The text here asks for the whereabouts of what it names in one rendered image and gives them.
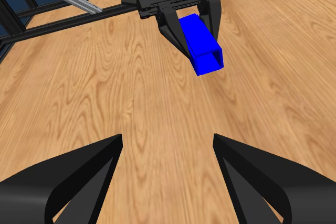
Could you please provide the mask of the blue hollow socket block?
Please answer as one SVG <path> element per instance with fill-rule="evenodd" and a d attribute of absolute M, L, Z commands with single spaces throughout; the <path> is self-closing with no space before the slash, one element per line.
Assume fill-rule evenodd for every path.
<path fill-rule="evenodd" d="M 222 48 L 197 14 L 179 19 L 190 62 L 198 76 L 224 67 Z"/>

